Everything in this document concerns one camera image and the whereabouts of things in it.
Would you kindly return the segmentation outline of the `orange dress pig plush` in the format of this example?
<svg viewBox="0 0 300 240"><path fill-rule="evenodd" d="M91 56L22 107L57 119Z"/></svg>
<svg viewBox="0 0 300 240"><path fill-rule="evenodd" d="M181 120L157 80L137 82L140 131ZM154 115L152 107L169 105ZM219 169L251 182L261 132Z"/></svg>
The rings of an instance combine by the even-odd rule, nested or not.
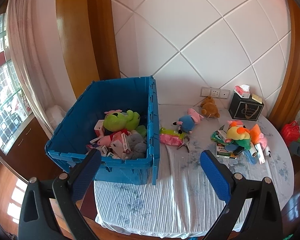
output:
<svg viewBox="0 0 300 240"><path fill-rule="evenodd" d="M253 128L250 129L250 139L253 145L260 144L263 151L268 146L267 138L261 132L261 129L258 124L255 124Z"/></svg>

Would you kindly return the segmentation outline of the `yellow green duck plush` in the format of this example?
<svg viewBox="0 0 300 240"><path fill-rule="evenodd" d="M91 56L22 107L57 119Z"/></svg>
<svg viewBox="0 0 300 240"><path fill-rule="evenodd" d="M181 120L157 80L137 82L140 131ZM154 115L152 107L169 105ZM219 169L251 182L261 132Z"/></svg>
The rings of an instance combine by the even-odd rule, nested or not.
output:
<svg viewBox="0 0 300 240"><path fill-rule="evenodd" d="M228 139L234 140L235 143L245 150L250 150L250 131L245 127L232 126L226 133Z"/></svg>

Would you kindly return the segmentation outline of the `pink green snack bag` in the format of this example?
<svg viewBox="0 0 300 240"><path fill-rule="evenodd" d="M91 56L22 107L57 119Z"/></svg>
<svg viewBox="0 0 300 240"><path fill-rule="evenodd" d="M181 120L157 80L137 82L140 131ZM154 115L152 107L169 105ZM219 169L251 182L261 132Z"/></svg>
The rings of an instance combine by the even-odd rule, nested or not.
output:
<svg viewBox="0 0 300 240"><path fill-rule="evenodd" d="M159 130L159 141L162 144L169 146L180 146L183 143L183 139L185 137L185 133L178 133L172 129L161 128Z"/></svg>

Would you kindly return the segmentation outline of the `white goose plush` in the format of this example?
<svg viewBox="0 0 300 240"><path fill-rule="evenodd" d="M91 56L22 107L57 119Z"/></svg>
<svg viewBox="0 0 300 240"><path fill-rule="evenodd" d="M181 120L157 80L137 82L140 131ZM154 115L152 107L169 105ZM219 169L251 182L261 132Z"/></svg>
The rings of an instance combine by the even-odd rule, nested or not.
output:
<svg viewBox="0 0 300 240"><path fill-rule="evenodd" d="M270 157L270 154L271 154L271 149L270 149L270 147L267 145L267 146L264 148L264 150L263 150L263 155L264 155L265 157Z"/></svg>

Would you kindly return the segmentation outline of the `white lint roller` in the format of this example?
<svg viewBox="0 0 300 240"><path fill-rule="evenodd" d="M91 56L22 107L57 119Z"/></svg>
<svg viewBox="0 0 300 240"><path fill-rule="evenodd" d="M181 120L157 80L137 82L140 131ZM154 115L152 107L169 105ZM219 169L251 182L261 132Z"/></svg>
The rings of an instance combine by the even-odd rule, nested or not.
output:
<svg viewBox="0 0 300 240"><path fill-rule="evenodd" d="M263 154L263 151L262 151L261 144L260 143L256 144L255 149L257 150L257 157L258 157L259 163L264 164L266 161L265 161L265 158L264 158L264 154Z"/></svg>

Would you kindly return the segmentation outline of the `pink labelled box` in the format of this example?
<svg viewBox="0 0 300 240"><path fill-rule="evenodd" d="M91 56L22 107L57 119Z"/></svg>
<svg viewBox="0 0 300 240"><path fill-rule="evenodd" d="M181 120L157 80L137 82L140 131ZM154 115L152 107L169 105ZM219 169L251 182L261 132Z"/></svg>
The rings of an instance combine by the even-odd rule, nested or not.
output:
<svg viewBox="0 0 300 240"><path fill-rule="evenodd" d="M241 120L229 120L229 128L231 127L243 127L243 122Z"/></svg>

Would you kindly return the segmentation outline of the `green medicine box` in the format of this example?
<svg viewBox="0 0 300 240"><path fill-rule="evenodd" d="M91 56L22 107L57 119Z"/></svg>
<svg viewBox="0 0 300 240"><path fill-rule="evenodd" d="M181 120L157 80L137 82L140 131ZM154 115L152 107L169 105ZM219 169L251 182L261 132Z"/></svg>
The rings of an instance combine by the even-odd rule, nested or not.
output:
<svg viewBox="0 0 300 240"><path fill-rule="evenodd" d="M216 157L225 159L237 159L237 157L232 152L228 152L221 144L216 144Z"/></svg>

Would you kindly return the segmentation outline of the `metal clamp tool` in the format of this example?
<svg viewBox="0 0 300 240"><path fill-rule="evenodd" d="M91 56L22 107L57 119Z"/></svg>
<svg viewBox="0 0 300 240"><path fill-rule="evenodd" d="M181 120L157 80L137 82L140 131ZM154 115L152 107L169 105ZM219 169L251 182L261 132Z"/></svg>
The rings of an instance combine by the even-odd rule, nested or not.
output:
<svg viewBox="0 0 300 240"><path fill-rule="evenodd" d="M177 150L180 150L182 147L184 147L187 150L187 152L189 153L190 152L189 144L190 144L190 138L188 136L185 136L182 140L181 145L178 146Z"/></svg>

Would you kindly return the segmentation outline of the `red plastic bag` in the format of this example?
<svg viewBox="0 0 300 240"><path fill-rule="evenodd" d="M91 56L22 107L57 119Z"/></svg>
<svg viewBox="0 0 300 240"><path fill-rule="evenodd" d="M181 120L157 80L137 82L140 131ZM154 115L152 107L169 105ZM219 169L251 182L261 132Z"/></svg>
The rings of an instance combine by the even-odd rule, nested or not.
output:
<svg viewBox="0 0 300 240"><path fill-rule="evenodd" d="M293 121L290 124L285 124L282 127L280 134L287 147L290 146L291 142L297 141L300 138L300 127L297 121Z"/></svg>

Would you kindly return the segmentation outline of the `black gift bag box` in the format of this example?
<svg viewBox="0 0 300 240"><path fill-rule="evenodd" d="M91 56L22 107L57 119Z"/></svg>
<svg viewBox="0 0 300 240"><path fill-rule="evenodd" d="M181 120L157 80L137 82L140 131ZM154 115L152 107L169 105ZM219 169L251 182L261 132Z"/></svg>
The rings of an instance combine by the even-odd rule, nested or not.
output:
<svg viewBox="0 0 300 240"><path fill-rule="evenodd" d="M259 103L251 97L248 99L241 98L234 92L229 106L229 113L235 120L257 121L263 108L264 103Z"/></svg>

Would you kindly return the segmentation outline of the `wooden window cabinet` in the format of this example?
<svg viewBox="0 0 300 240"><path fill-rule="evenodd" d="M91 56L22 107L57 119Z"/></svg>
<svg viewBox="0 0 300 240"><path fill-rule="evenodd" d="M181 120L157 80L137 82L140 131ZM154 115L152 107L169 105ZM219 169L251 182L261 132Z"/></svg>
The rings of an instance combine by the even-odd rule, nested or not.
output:
<svg viewBox="0 0 300 240"><path fill-rule="evenodd" d="M32 177L39 180L56 178L61 169L46 155L47 141L47 135L33 118L8 152L6 162L26 180Z"/></svg>

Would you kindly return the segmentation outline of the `yellow sticky note pad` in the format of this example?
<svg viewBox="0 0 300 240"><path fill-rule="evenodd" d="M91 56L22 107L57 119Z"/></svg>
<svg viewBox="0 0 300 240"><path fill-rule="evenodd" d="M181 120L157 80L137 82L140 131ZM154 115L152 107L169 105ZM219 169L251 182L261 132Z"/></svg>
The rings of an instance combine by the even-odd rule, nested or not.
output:
<svg viewBox="0 0 300 240"><path fill-rule="evenodd" d="M258 102L259 104L262 104L262 103L263 103L263 102L262 102L262 98L259 97L259 96L256 95L256 94L252 94L252 95L251 95L251 99L254 100L254 101L256 101L256 102Z"/></svg>

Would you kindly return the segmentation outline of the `green wipes packet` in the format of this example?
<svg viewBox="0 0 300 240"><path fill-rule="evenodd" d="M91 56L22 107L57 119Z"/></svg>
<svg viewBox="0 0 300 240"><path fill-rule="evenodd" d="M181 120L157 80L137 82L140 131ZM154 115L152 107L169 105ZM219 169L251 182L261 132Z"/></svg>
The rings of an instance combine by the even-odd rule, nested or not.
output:
<svg viewBox="0 0 300 240"><path fill-rule="evenodd" d="M218 144L221 144L221 145L228 145L228 143L224 142L220 137L219 137L219 134L218 134L218 131L214 131L212 134L211 134L211 137L210 139Z"/></svg>

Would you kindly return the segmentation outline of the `blue plastic storage crate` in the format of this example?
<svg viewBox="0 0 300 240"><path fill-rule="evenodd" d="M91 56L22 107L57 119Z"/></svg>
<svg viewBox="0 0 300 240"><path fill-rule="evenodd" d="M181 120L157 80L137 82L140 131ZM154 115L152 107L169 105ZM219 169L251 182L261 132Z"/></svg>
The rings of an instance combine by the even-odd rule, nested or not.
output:
<svg viewBox="0 0 300 240"><path fill-rule="evenodd" d="M147 127L147 154L136 160L102 157L95 180L134 185L156 184L159 173L159 111L154 77L92 82L69 109L45 145L45 152L64 172L81 163L86 145L96 138L94 126L109 110L138 112Z"/></svg>

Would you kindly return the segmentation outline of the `brown teddy bear plush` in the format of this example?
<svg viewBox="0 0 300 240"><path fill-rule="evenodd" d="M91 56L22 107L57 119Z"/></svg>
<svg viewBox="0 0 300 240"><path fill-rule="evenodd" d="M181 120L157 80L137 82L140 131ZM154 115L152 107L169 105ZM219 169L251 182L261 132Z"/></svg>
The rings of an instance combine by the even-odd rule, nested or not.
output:
<svg viewBox="0 0 300 240"><path fill-rule="evenodd" d="M211 96L207 96L200 104L201 114L206 118L219 118L220 114L215 101Z"/></svg>

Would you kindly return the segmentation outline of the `pink pig plush in crate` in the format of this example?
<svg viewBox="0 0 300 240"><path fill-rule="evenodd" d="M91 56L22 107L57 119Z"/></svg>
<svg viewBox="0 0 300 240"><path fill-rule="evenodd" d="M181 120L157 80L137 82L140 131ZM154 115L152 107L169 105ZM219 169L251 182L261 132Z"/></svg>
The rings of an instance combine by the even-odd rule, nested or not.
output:
<svg viewBox="0 0 300 240"><path fill-rule="evenodd" d="M113 135L106 135L98 139L97 145L101 147L102 146L109 147L111 145L112 140L113 140Z"/></svg>

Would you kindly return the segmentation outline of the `red white small box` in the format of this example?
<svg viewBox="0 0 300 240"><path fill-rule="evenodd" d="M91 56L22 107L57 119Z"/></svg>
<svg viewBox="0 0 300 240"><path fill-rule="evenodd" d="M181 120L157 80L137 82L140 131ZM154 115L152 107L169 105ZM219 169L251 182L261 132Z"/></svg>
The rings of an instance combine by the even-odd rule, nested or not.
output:
<svg viewBox="0 0 300 240"><path fill-rule="evenodd" d="M104 136L104 126L103 126L104 120L98 120L96 125L94 126L94 131L97 137Z"/></svg>

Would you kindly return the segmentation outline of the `blue pink pig plush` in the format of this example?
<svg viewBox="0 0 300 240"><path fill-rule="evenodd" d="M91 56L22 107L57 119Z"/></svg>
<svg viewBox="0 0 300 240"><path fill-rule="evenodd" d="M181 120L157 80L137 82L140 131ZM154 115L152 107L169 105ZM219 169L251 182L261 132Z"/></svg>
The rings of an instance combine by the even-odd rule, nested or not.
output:
<svg viewBox="0 0 300 240"><path fill-rule="evenodd" d="M177 126L179 134L191 134L197 124L203 120L204 116L199 114L193 108L187 109L187 114L180 117L178 121L173 122L173 126Z"/></svg>

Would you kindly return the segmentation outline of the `grey plush toy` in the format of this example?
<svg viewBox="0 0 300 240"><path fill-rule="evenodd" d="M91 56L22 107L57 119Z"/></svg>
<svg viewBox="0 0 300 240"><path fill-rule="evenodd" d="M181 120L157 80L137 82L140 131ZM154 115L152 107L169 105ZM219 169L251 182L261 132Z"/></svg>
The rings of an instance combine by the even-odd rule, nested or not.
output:
<svg viewBox="0 0 300 240"><path fill-rule="evenodd" d="M140 135L139 133L129 135L127 138L127 142L130 147L132 160L146 157L147 144L142 135Z"/></svg>

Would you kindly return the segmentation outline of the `green frog plush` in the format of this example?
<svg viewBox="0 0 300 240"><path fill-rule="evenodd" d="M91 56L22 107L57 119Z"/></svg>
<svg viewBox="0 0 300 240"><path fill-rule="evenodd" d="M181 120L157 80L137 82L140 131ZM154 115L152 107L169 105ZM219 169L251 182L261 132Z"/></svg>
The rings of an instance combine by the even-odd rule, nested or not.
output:
<svg viewBox="0 0 300 240"><path fill-rule="evenodd" d="M132 110L126 112L120 109L112 110L105 112L105 115L103 126L111 132L118 132L123 129L132 131L138 127L140 122L139 113Z"/></svg>

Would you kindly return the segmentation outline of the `pink sheer curtain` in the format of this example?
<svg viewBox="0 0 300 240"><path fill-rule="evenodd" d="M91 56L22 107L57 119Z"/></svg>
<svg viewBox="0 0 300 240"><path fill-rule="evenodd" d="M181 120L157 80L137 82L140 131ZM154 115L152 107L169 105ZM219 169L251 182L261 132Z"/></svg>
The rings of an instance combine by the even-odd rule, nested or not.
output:
<svg viewBox="0 0 300 240"><path fill-rule="evenodd" d="M57 28L56 0L8 0L10 56L21 88L48 137L75 103Z"/></svg>

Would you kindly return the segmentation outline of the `white wall socket panel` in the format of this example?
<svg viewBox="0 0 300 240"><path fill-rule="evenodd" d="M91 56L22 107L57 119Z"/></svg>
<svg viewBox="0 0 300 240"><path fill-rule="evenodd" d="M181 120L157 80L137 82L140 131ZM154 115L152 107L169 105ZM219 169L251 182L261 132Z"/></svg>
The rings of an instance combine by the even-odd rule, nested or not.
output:
<svg viewBox="0 0 300 240"><path fill-rule="evenodd" d="M230 95L230 90L228 90L228 89L202 87L200 90L201 97L210 96L212 98L228 99L229 95Z"/></svg>

